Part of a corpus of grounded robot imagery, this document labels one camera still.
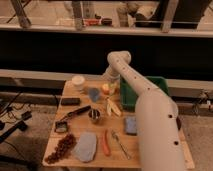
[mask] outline black object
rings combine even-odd
[[[31,22],[24,11],[24,8],[21,4],[20,0],[11,0],[11,4],[16,12],[18,17],[19,25],[22,28],[29,28],[31,26]]]
[[[5,123],[0,120],[0,130],[3,130],[4,126],[5,126]]]
[[[31,111],[26,111],[23,114],[21,114],[21,118],[24,121],[28,120],[31,117],[32,117]]]
[[[21,131],[25,131],[27,129],[27,125],[24,123],[24,121],[19,121],[14,126],[12,126],[10,129],[8,129],[4,134],[0,136],[0,144],[5,141],[16,129],[20,129]],[[28,168],[29,171],[36,171],[37,170],[37,164],[34,162],[30,162],[27,160],[20,160],[13,157],[3,156],[0,155],[0,162],[7,162],[7,163],[14,163],[19,165],[24,165]]]
[[[20,129],[21,131],[25,131],[27,129],[27,125],[24,123],[24,121],[19,121],[14,126],[12,126],[10,129],[8,129],[5,133],[3,133],[0,136],[0,144],[7,139],[16,129]]]
[[[101,24],[104,26],[111,26],[112,25],[112,19],[111,18],[102,18]]]
[[[68,131],[68,124],[66,121],[55,122],[55,132],[64,133]]]
[[[8,104],[8,102],[5,102],[3,99],[0,99],[0,114],[6,110]]]
[[[72,98],[62,98],[61,105],[79,105],[81,103],[80,98],[72,97]]]
[[[86,111],[88,111],[90,109],[91,109],[90,105],[78,108],[78,109],[76,109],[76,110],[74,110],[72,112],[67,113],[66,116],[64,116],[60,121],[68,119],[68,118],[71,118],[71,117],[76,116],[76,115],[80,115],[83,112],[86,112]]]

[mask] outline knife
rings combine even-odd
[[[78,108],[76,110],[73,110],[73,111],[67,113],[66,116],[64,116],[60,121],[62,121],[64,119],[68,119],[68,118],[75,116],[75,115],[80,115],[80,114],[82,114],[82,113],[84,113],[84,112],[86,112],[90,109],[91,109],[90,105]]]

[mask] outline red object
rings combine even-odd
[[[107,142],[107,130],[104,131],[103,136],[101,138],[101,146],[105,156],[110,156],[110,149]]]
[[[86,26],[97,26],[99,25],[99,19],[84,19]]]

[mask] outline gray cloth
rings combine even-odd
[[[92,161],[96,152],[97,138],[95,133],[84,132],[72,150],[72,155],[82,162]]]

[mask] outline grapes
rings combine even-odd
[[[48,164],[53,164],[63,159],[67,154],[68,150],[73,148],[76,144],[76,139],[72,134],[67,134],[64,138],[59,140],[55,151],[45,158]]]

